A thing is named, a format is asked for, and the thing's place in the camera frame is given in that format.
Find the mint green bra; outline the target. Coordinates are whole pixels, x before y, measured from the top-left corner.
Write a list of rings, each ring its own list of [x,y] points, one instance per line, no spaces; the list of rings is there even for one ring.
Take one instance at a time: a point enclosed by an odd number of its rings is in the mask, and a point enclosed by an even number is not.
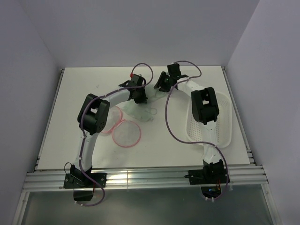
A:
[[[167,93],[161,92],[154,88],[154,84],[145,87],[147,103],[137,104],[134,100],[129,100],[120,105],[121,110],[128,116],[140,121],[148,122],[153,120],[153,116],[157,114],[157,109],[153,107],[155,101],[164,98]]]

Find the pink mesh laundry bag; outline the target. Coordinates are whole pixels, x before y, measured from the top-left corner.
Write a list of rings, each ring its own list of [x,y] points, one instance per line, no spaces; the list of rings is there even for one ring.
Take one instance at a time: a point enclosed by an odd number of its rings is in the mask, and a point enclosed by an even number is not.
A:
[[[141,139],[141,129],[133,121],[123,118],[122,110],[113,106],[108,112],[108,117],[102,135],[111,135],[116,145],[131,148]]]

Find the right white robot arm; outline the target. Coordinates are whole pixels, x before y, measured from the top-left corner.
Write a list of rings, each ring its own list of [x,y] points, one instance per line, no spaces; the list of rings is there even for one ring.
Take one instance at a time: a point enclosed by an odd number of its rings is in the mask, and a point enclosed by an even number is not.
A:
[[[193,81],[193,77],[180,71],[179,62],[167,66],[167,72],[162,72],[155,89],[167,92],[171,96],[173,90],[186,94],[191,101],[192,116],[200,124],[204,147],[203,168],[189,170],[185,176],[191,185],[217,184],[228,185],[230,182],[227,161],[218,147],[216,126],[219,115],[218,101],[213,87],[203,87]]]

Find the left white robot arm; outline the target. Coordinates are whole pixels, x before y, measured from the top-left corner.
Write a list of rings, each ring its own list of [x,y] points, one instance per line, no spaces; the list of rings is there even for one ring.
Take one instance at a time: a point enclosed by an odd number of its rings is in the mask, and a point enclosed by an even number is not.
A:
[[[119,85],[119,90],[104,97],[94,94],[86,96],[77,117],[82,131],[81,144],[76,160],[65,176],[65,189],[105,187],[106,173],[92,173],[92,156],[97,137],[104,130],[112,107],[131,99],[138,104],[147,102],[145,86],[145,78],[131,74],[130,80]]]

